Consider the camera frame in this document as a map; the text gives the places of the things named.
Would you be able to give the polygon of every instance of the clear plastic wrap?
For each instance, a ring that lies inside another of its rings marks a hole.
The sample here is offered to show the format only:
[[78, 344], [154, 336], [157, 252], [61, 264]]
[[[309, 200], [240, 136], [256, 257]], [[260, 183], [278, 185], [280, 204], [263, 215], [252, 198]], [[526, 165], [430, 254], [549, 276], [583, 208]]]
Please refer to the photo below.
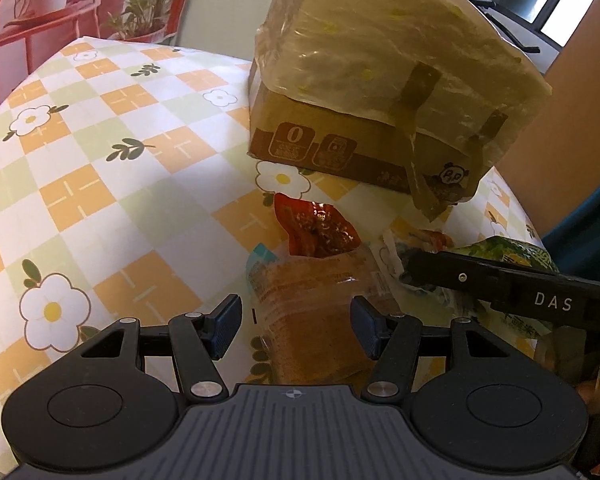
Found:
[[[429, 218], [474, 195], [551, 93], [468, 0], [273, 0], [255, 62], [272, 92], [395, 126], [382, 149]], [[351, 131], [332, 129], [362, 150]]]
[[350, 326], [354, 296], [386, 314], [399, 312], [366, 246], [325, 258], [260, 258], [248, 281], [279, 384], [338, 382], [372, 367]]

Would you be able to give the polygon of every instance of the printed label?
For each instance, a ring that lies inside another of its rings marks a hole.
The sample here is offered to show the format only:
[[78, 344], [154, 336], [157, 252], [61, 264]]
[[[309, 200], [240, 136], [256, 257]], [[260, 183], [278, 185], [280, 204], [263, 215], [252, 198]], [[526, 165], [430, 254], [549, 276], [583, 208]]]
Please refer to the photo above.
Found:
[[445, 164], [445, 169], [438, 175], [442, 184], [458, 184], [464, 177], [469, 175], [469, 171], [452, 162]]
[[293, 123], [280, 123], [269, 144], [269, 154], [285, 160], [303, 160], [309, 153], [315, 130]]
[[347, 137], [329, 134], [314, 155], [314, 164], [331, 171], [342, 170], [350, 161], [358, 143]]
[[586, 300], [560, 293], [559, 290], [524, 288], [516, 301], [517, 314], [553, 322], [582, 319]]

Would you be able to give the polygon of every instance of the black tongs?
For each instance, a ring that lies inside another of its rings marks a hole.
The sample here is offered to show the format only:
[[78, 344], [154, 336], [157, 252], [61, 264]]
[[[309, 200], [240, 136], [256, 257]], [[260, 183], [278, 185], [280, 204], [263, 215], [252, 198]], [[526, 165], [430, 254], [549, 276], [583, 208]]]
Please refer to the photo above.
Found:
[[600, 282], [464, 254], [409, 249], [402, 282], [491, 302], [494, 310], [600, 333]]

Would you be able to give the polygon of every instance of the table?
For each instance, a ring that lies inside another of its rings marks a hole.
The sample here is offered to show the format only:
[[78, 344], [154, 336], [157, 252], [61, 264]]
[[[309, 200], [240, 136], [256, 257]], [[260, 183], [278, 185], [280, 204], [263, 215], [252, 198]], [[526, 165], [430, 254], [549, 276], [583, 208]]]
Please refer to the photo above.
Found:
[[[218, 369], [230, 389], [257, 379], [244, 270], [260, 242], [285, 251], [271, 192], [334, 203], [365, 242], [409, 222], [456, 246], [494, 234], [541, 244], [495, 170], [470, 202], [430, 224], [408, 195], [250, 158], [249, 67], [80, 38], [0, 106], [0, 410], [19, 384], [114, 320], [164, 324], [209, 312], [229, 293], [242, 296], [244, 319]], [[438, 304], [416, 314], [426, 324], [452, 315]], [[442, 369], [434, 358], [417, 380]], [[147, 371], [174, 386], [168, 358]], [[14, 464], [0, 431], [0, 470]]]

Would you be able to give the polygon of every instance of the red snack bag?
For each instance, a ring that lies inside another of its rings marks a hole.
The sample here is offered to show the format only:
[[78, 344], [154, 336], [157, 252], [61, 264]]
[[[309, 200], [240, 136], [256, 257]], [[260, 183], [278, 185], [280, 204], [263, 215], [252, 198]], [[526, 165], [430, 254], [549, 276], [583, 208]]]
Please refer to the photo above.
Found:
[[276, 193], [273, 208], [289, 234], [289, 254], [325, 258], [348, 253], [362, 241], [349, 222], [330, 204], [308, 202]]
[[445, 250], [446, 248], [451, 248], [454, 246], [454, 241], [451, 239], [451, 236], [445, 235], [440, 231], [422, 229], [422, 232], [429, 236], [429, 243], [433, 245], [433, 248], [437, 253]]

